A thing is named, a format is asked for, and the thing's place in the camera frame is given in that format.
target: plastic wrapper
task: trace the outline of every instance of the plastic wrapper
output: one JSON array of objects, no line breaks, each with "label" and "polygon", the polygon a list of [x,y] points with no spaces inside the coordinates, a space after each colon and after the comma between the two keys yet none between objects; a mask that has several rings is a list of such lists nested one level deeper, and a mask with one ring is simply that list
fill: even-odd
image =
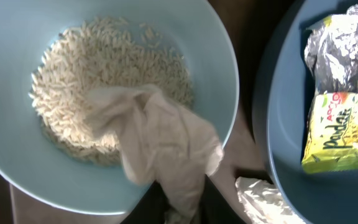
[{"label": "plastic wrapper", "polygon": [[[316,91],[302,166],[308,173],[357,169],[358,5],[346,14],[328,16],[310,29],[313,33],[305,62]],[[340,102],[331,103],[334,97]]]},{"label": "plastic wrapper", "polygon": [[299,224],[304,221],[285,203],[281,192],[265,180],[240,177],[237,195],[252,224]]}]

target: pile of rice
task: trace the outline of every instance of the pile of rice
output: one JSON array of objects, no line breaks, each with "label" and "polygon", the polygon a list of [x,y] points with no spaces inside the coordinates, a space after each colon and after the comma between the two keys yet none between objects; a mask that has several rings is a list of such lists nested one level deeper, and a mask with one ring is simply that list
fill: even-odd
[{"label": "pile of rice", "polygon": [[29,96],[42,118],[45,134],[69,155],[100,165],[120,162],[117,137],[93,139],[84,123],[92,110],[85,100],[93,88],[155,84],[177,102],[190,107],[193,93],[183,57],[160,45],[162,35],[141,24],[144,44],[131,39],[124,19],[95,18],[60,34],[32,74]]}]

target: bowl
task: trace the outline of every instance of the bowl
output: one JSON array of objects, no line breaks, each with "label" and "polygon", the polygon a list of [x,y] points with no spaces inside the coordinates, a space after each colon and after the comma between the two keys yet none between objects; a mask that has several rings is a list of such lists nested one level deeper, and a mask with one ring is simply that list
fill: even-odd
[{"label": "bowl", "polygon": [[314,80],[305,28],[358,1],[297,1],[268,44],[255,83],[254,136],[284,199],[310,223],[358,223],[358,170],[308,175],[301,167]]},{"label": "bowl", "polygon": [[46,139],[27,93],[44,50],[70,26],[94,16],[147,22],[170,36],[194,83],[193,111],[225,143],[237,111],[237,63],[229,36],[205,0],[0,0],[0,174],[54,207],[97,215],[132,209],[148,185],[121,166],[76,161]]}]

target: food packet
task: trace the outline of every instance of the food packet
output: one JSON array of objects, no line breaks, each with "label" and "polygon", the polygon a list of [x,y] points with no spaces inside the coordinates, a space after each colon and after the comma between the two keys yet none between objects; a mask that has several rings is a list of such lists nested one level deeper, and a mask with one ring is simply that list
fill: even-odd
[{"label": "food packet", "polygon": [[305,62],[316,89],[302,167],[358,169],[358,5],[310,29]]}]

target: foil wrapper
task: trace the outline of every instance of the foil wrapper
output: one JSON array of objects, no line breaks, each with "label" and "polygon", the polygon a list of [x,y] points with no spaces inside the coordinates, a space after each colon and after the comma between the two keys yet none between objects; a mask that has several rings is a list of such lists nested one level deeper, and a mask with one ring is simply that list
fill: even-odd
[{"label": "foil wrapper", "polygon": [[358,93],[358,5],[310,29],[305,62],[316,80],[316,94]]},{"label": "foil wrapper", "polygon": [[239,201],[253,224],[305,223],[285,203],[280,191],[265,180],[240,177],[236,180]]}]

